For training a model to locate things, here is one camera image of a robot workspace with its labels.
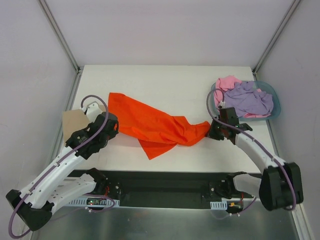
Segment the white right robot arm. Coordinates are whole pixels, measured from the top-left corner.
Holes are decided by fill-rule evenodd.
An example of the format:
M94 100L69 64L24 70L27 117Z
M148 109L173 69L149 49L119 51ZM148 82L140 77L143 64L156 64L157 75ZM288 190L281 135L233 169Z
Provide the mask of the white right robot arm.
M304 200L300 167L271 154L249 134L251 130L248 124L239 122L233 107L220 108L207 137L218 141L228 139L252 160L261 173L257 190L265 209L293 211Z

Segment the orange t-shirt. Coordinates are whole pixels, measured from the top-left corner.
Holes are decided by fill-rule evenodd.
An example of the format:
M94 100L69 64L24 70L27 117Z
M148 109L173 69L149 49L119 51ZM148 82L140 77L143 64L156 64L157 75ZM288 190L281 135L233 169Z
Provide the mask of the orange t-shirt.
M207 121L190 124L184 116L172 116L122 93L108 96L109 112L116 115L119 132L139 141L152 160L175 146L191 147L209 132Z

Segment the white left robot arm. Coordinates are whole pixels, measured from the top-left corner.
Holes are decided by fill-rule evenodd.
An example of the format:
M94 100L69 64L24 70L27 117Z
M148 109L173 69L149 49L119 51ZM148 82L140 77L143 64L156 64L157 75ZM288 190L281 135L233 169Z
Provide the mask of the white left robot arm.
M96 168L87 170L75 181L63 184L65 178L91 155L105 148L119 132L118 118L102 112L87 127L71 134L62 152L21 190L12 189L6 199L30 231L41 229L55 212L72 200L86 194L106 196L106 176Z

